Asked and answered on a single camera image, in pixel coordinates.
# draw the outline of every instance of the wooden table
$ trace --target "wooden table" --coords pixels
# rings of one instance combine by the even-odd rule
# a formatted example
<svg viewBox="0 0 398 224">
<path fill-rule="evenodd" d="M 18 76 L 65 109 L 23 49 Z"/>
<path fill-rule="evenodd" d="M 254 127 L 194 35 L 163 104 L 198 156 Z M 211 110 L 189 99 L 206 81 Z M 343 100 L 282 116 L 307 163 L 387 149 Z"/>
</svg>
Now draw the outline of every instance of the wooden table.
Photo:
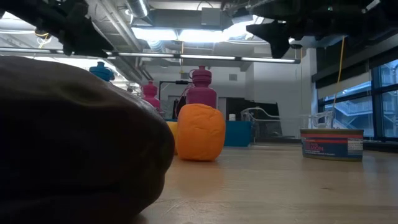
<svg viewBox="0 0 398 224">
<path fill-rule="evenodd" d="M 303 158 L 298 146 L 225 148 L 175 158 L 163 194 L 136 223 L 398 223 L 398 154 L 362 162 Z"/>
</svg>

